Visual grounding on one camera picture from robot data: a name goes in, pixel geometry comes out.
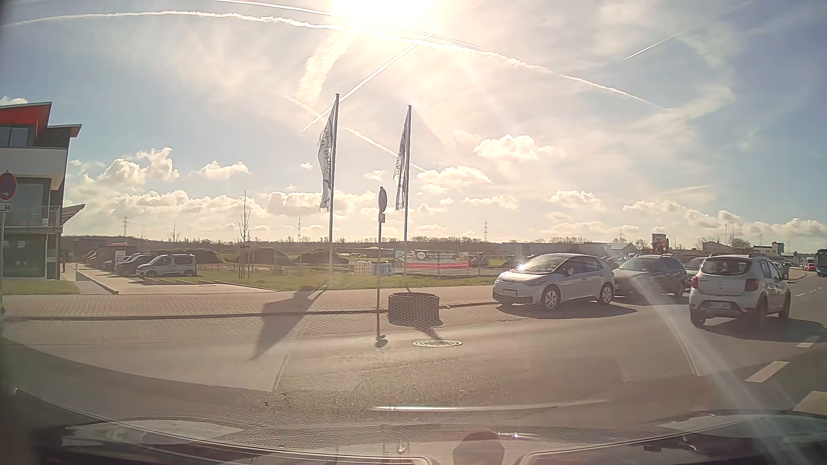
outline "white flag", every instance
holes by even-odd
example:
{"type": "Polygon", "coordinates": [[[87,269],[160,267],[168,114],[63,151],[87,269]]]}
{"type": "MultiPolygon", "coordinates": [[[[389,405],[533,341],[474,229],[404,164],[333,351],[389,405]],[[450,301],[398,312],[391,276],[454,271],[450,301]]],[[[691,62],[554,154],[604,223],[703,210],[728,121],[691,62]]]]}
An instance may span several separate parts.
{"type": "Polygon", "coordinates": [[[335,114],[334,108],[327,118],[322,134],[318,137],[318,165],[322,169],[322,203],[318,207],[327,211],[330,211],[330,184],[332,183],[330,158],[333,150],[333,115],[335,114]]]}
{"type": "Polygon", "coordinates": [[[408,110],[408,116],[405,117],[405,126],[402,129],[402,140],[399,142],[399,155],[396,157],[396,167],[394,168],[394,179],[396,181],[396,205],[395,209],[402,210],[405,208],[405,201],[408,193],[408,170],[410,166],[410,154],[408,153],[408,139],[410,137],[411,127],[411,113],[408,110]]]}

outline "traffic sign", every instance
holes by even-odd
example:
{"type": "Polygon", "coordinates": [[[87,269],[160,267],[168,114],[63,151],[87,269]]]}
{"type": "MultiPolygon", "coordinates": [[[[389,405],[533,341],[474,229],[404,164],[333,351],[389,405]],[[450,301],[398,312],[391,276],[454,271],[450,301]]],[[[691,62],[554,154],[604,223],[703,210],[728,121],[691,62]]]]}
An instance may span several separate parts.
{"type": "Polygon", "coordinates": [[[12,173],[6,171],[0,175],[0,200],[7,201],[14,197],[14,191],[17,190],[17,179],[12,173]]]}
{"type": "Polygon", "coordinates": [[[379,213],[384,213],[388,208],[388,194],[384,187],[379,188],[379,213]]]}

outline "car tire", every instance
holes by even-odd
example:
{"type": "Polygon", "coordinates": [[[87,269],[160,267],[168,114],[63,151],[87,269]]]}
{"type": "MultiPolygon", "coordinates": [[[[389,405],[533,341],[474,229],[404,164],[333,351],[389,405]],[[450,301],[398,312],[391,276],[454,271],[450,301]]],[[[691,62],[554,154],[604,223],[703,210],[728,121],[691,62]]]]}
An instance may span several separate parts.
{"type": "Polygon", "coordinates": [[[767,326],[767,300],[764,298],[761,298],[761,300],[758,301],[758,306],[755,307],[753,326],[757,331],[763,331],[767,326]]]}
{"type": "Polygon", "coordinates": [[[706,323],[704,312],[698,309],[689,310],[689,318],[692,320],[692,324],[695,325],[696,328],[703,328],[706,323]]]}
{"type": "Polygon", "coordinates": [[[614,286],[609,283],[600,288],[600,295],[597,296],[597,303],[601,305],[608,305],[612,303],[614,298],[614,286]]]}
{"type": "Polygon", "coordinates": [[[558,305],[560,305],[560,289],[555,285],[550,285],[543,290],[540,306],[544,310],[554,310],[558,305]]]}
{"type": "Polygon", "coordinates": [[[792,299],[790,298],[790,294],[788,293],[784,298],[784,306],[781,307],[781,311],[778,312],[778,318],[780,319],[790,319],[790,304],[792,303],[792,299]]]}

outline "taillight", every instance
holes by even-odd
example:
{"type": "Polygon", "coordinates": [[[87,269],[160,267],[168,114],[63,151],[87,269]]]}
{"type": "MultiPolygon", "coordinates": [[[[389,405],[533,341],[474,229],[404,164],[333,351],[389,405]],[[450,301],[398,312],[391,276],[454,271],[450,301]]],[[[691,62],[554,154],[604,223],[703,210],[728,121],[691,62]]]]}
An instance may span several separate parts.
{"type": "Polygon", "coordinates": [[[761,281],[755,278],[749,278],[746,284],[743,285],[743,290],[749,292],[750,290],[758,290],[758,286],[761,285],[761,281]]]}

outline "sun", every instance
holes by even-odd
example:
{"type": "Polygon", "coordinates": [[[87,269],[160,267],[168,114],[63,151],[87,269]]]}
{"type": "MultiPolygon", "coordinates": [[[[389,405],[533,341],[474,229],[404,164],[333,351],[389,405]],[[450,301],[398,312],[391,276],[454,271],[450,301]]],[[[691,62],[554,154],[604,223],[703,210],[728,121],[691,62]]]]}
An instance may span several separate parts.
{"type": "Polygon", "coordinates": [[[423,26],[428,0],[333,0],[331,13],[360,26],[423,26]]]}

